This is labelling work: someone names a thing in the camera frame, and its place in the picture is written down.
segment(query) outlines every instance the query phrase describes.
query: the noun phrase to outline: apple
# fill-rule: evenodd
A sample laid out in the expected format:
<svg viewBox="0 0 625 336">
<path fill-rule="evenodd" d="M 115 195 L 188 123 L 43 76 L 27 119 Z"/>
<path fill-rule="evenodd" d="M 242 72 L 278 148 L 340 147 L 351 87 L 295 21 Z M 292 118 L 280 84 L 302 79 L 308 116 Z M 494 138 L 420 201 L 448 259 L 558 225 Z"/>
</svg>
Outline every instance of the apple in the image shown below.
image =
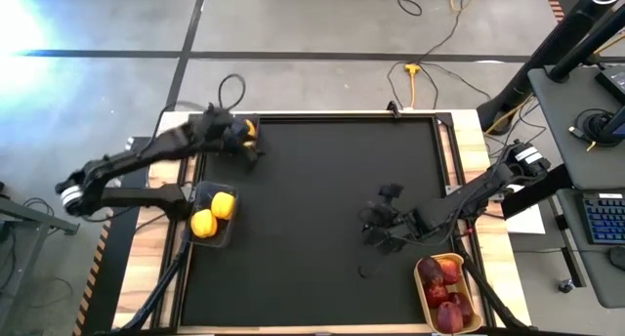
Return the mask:
<svg viewBox="0 0 625 336">
<path fill-rule="evenodd" d="M 428 307 L 430 308 L 436 308 L 441 303 L 449 300 L 449 292 L 447 292 L 447 287 L 443 285 L 428 285 L 425 293 L 426 301 L 428 301 Z"/>
<path fill-rule="evenodd" d="M 451 302 L 443 302 L 438 306 L 437 313 L 438 331 L 454 334 L 462 331 L 462 314 L 458 306 Z"/>
<path fill-rule="evenodd" d="M 417 266 L 419 275 L 424 284 L 427 285 L 442 285 L 443 273 L 440 264 L 436 259 L 432 257 L 426 257 L 419 262 Z"/>
<path fill-rule="evenodd" d="M 473 308 L 469 298 L 462 293 L 451 292 L 449 293 L 449 302 L 458 306 L 460 314 L 462 314 L 462 322 L 465 326 L 471 323 L 473 320 Z"/>
<path fill-rule="evenodd" d="M 446 285 L 460 281 L 460 269 L 456 262 L 450 259 L 440 259 L 438 261 L 442 270 L 442 283 Z"/>
</svg>

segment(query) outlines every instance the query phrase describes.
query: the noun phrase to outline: concrete floor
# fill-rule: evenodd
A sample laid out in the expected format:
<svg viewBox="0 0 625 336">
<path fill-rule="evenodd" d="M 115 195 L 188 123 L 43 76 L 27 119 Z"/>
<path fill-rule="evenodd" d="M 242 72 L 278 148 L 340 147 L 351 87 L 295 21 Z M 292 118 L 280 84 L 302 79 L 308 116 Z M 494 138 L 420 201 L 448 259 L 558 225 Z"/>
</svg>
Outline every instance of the concrete floor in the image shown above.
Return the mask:
<svg viewBox="0 0 625 336">
<path fill-rule="evenodd" d="M 396 0 L 206 0 L 194 51 L 424 53 L 448 34 L 447 0 L 416 0 L 423 16 L 404 13 Z M 0 179 L 17 201 L 40 196 L 66 218 L 53 186 L 88 159 L 120 151 L 130 136 L 151 133 L 167 99 L 177 59 L 9 58 L 12 49 L 181 50 L 195 0 L 0 0 Z M 475 0 L 456 35 L 437 53 L 526 56 L 556 25 L 547 0 Z M 248 91 L 239 110 L 380 109 L 393 98 L 386 80 L 390 62 L 191 60 L 179 99 L 216 100 L 219 81 L 245 76 Z M 520 67 L 516 63 L 440 63 L 491 95 Z M 440 93 L 437 108 L 474 108 L 485 97 L 434 66 L 426 66 Z M 409 80 L 393 75 L 399 97 Z M 417 107 L 431 108 L 434 89 L 417 77 Z M 528 121 L 544 124 L 540 108 Z M 536 130 L 521 125 L 514 138 Z M 535 142 L 561 162 L 549 132 Z M 491 143 L 493 149 L 498 146 Z M 71 333 L 92 264 L 100 226 L 82 223 L 78 235 L 51 236 L 37 265 L 31 298 L 73 296 L 20 320 L 21 330 Z M 540 240 L 514 237 L 516 247 Z M 533 323 L 545 330 L 619 334 L 623 310 L 601 308 L 592 289 L 568 295 L 554 281 L 566 274 L 558 254 L 519 254 L 521 281 Z"/>
</svg>

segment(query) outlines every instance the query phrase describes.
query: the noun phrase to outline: blue keyboard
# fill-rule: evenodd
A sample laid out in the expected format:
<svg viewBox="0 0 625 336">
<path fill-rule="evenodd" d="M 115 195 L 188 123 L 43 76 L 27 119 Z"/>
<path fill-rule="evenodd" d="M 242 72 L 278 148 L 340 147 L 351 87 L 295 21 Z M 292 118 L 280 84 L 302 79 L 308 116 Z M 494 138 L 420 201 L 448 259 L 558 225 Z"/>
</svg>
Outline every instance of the blue keyboard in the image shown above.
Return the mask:
<svg viewBox="0 0 625 336">
<path fill-rule="evenodd" d="M 590 242 L 625 244 L 625 199 L 584 196 L 582 200 Z"/>
</svg>

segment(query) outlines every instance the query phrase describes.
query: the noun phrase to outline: wooden table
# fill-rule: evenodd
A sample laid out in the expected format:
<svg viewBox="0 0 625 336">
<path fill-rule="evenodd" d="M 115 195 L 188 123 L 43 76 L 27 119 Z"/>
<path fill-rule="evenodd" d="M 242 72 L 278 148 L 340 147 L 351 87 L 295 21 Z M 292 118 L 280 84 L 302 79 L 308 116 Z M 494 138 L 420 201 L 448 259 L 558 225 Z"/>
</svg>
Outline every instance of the wooden table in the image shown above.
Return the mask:
<svg viewBox="0 0 625 336">
<path fill-rule="evenodd" d="M 354 111 L 336 111 L 349 113 Z M 380 111 L 359 111 L 359 112 L 376 112 Z M 418 110 L 415 112 L 434 112 Z M 460 150 L 460 158 L 462 168 L 465 172 L 466 181 L 479 176 L 488 166 L 489 159 L 479 126 L 478 115 L 474 110 L 437 110 L 436 112 L 451 112 L 454 122 L 454 130 L 456 140 Z M 189 112 L 166 112 L 163 115 L 159 125 L 159 132 L 176 127 L 188 120 Z M 445 151 L 445 159 L 447 168 L 453 169 L 453 159 L 450 155 L 448 135 L 446 130 L 441 127 L 441 137 L 443 148 Z M 160 187 L 163 184 L 176 183 L 179 174 L 179 161 L 163 161 L 152 165 L 149 169 L 149 184 L 153 188 Z M 192 179 L 194 170 L 194 159 L 190 159 L 187 166 L 187 180 Z M 451 182 L 457 183 L 456 174 L 449 171 Z M 491 204 L 488 208 L 489 213 L 501 214 L 499 205 Z M 137 225 L 140 225 L 151 218 L 157 216 L 160 212 L 156 208 L 141 209 Z M 181 230 L 184 223 L 178 225 Z M 500 219 L 483 216 L 477 221 L 477 233 L 479 236 L 479 244 L 481 255 L 484 263 L 486 277 L 495 292 L 499 295 L 505 305 L 513 312 L 513 314 L 523 323 L 529 325 L 529 314 L 525 299 L 522 292 L 521 281 L 517 271 L 517 264 L 513 255 L 510 238 L 506 222 Z M 128 265 L 123 279 L 121 293 L 117 303 L 117 309 L 114 317 L 113 327 L 124 325 L 135 314 L 137 309 L 146 300 L 158 280 L 160 265 L 164 250 L 165 236 L 167 233 L 168 220 L 161 220 L 143 228 L 134 236 Z M 104 248 L 104 242 L 101 241 L 101 248 Z M 93 276 L 94 269 L 89 275 L 89 279 L 95 280 Z M 470 280 L 471 289 L 474 291 L 473 301 L 477 309 L 481 311 L 481 299 L 479 297 L 478 288 L 475 283 Z M 167 294 L 164 298 L 163 311 L 161 315 L 161 323 L 163 326 L 169 320 L 171 314 L 171 306 L 173 304 L 173 286 L 172 282 L 169 286 Z M 89 287 L 85 291 L 85 295 L 90 295 Z M 81 306 L 86 311 L 89 308 L 88 301 L 83 299 Z M 497 318 L 497 324 L 503 326 L 501 320 Z M 213 333 L 408 333 L 408 332 L 432 332 L 427 324 L 397 324 L 397 325 L 340 325 L 340 326 L 306 326 L 306 327 L 189 327 L 183 326 L 179 328 L 180 333 L 188 334 L 213 334 Z M 76 335 L 80 335 L 79 327 L 74 330 Z"/>
</svg>

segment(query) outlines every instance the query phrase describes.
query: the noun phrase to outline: table leg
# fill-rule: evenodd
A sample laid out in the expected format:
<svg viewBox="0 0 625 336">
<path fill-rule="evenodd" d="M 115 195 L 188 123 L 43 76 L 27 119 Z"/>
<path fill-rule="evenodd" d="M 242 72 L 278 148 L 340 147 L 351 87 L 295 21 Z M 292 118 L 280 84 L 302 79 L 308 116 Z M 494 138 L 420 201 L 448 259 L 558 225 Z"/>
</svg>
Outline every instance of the table leg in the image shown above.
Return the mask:
<svg viewBox="0 0 625 336">
<path fill-rule="evenodd" d="M 564 165 L 550 171 L 542 181 L 521 189 L 520 191 L 506 195 L 501 203 L 505 218 L 511 218 L 521 211 L 537 204 L 556 193 L 558 189 L 570 189 L 573 186 L 568 171 Z"/>
</svg>

